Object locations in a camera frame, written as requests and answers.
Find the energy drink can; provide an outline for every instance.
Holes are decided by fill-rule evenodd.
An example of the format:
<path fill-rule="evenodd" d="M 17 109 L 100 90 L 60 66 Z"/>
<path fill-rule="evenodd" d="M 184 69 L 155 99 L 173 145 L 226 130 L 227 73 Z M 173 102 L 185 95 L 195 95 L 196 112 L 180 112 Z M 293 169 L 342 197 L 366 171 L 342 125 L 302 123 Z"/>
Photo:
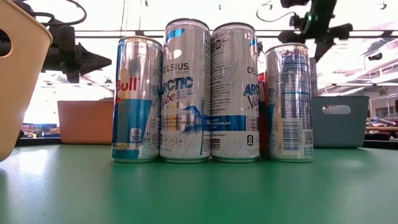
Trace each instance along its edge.
<path fill-rule="evenodd" d="M 148 37 L 119 41 L 112 158 L 149 162 L 159 155 L 162 45 Z"/>
<path fill-rule="evenodd" d="M 166 27 L 160 155 L 166 162 L 204 162 L 210 156 L 211 37 L 195 19 Z"/>
<path fill-rule="evenodd" d="M 211 37 L 211 156 L 253 162 L 259 156 L 259 85 L 254 28 L 233 22 Z"/>
<path fill-rule="evenodd" d="M 318 96 L 318 72 L 317 61 L 310 58 L 310 74 L 311 74 L 311 96 Z"/>
<path fill-rule="evenodd" d="M 271 133 L 269 157 L 276 161 L 313 159 L 310 67 L 307 47 L 283 44 L 266 52 Z"/>
<path fill-rule="evenodd" d="M 269 131 L 271 126 L 268 120 L 268 84 L 267 72 L 259 74 L 259 139 L 260 154 L 267 157 L 269 150 Z"/>

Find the can top rim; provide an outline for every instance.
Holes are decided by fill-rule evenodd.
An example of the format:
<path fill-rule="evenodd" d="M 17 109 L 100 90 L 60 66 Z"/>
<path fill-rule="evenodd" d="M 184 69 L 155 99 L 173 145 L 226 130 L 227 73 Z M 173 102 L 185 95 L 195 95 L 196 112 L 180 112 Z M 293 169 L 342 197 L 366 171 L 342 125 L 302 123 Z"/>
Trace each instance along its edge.
<path fill-rule="evenodd" d="M 287 44 L 279 44 L 276 46 L 271 47 L 270 49 L 268 49 L 267 51 L 264 52 L 264 54 L 270 52 L 271 50 L 274 50 L 278 47 L 284 47 L 284 46 L 301 46 L 301 47 L 305 47 L 308 50 L 308 47 L 305 44 L 302 43 L 287 43 Z"/>
<path fill-rule="evenodd" d="M 208 30 L 210 30 L 209 26 L 208 26 L 205 22 L 200 21 L 199 19 L 191 19 L 191 18 L 179 18 L 179 19 L 174 19 L 174 20 L 170 21 L 170 22 L 166 25 L 166 28 L 167 28 L 169 25 L 171 25 L 172 23 L 178 22 L 178 21 L 193 21 L 193 22 L 199 22 L 200 24 L 205 25 L 205 27 L 206 27 Z"/>
<path fill-rule="evenodd" d="M 150 40 L 150 41 L 153 41 L 153 42 L 155 42 L 156 44 L 160 45 L 161 48 L 163 48 L 163 45 L 162 45 L 159 41 L 157 41 L 157 40 L 155 40 L 155 39 L 153 39 L 153 38 L 150 38 L 150 37 L 139 36 L 139 35 L 130 35 L 130 36 L 122 37 L 122 38 L 120 38 L 119 43 L 120 43 L 122 40 L 130 39 L 130 38 L 141 38 L 141 39 Z"/>
<path fill-rule="evenodd" d="M 244 22 L 227 22 L 227 23 L 225 23 L 225 24 L 222 24 L 222 25 L 216 27 L 216 28 L 213 30 L 213 33 L 214 33 L 216 30 L 218 30 L 219 28 L 224 27 L 224 26 L 229 26 L 229 25 L 242 25 L 242 26 L 247 26 L 247 27 L 250 27 L 254 32 L 256 31 L 255 28 L 254 28 L 252 25 L 247 24 L 247 23 L 244 23 Z"/>

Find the blue leaf graphic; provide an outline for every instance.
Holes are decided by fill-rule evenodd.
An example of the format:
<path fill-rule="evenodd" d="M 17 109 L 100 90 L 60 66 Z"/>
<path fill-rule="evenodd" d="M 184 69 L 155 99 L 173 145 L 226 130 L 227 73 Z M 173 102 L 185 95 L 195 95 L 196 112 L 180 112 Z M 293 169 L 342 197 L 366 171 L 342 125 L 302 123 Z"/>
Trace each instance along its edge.
<path fill-rule="evenodd" d="M 184 108 L 183 111 L 189 111 L 189 112 L 193 113 L 193 117 L 196 120 L 202 119 L 202 115 L 196 106 L 188 106 L 188 107 Z"/>
<path fill-rule="evenodd" d="M 190 134 L 198 134 L 199 131 L 202 130 L 202 125 L 201 124 L 193 124 L 193 125 L 188 125 L 184 128 L 183 131 L 181 131 L 180 134 L 184 135 L 190 135 Z"/>

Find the white can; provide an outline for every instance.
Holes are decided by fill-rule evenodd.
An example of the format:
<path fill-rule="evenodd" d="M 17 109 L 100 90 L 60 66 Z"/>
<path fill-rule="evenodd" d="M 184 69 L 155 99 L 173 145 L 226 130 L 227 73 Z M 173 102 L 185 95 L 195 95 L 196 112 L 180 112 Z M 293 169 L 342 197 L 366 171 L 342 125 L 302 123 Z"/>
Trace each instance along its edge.
<path fill-rule="evenodd" d="M 259 85 L 254 28 L 233 22 L 211 37 L 211 156 L 253 162 L 259 156 Z"/>
<path fill-rule="evenodd" d="M 195 19 L 166 27 L 160 155 L 166 162 L 204 162 L 210 156 L 211 37 Z"/>

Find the green table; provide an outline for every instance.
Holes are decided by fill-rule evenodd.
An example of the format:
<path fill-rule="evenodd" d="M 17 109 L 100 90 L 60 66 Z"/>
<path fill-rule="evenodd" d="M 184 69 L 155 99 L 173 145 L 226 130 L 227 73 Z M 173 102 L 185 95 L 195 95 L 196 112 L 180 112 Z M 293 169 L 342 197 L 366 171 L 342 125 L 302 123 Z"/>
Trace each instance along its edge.
<path fill-rule="evenodd" d="M 306 164 L 115 164 L 110 146 L 20 147 L 0 163 L 1 224 L 397 223 L 398 151 Z"/>

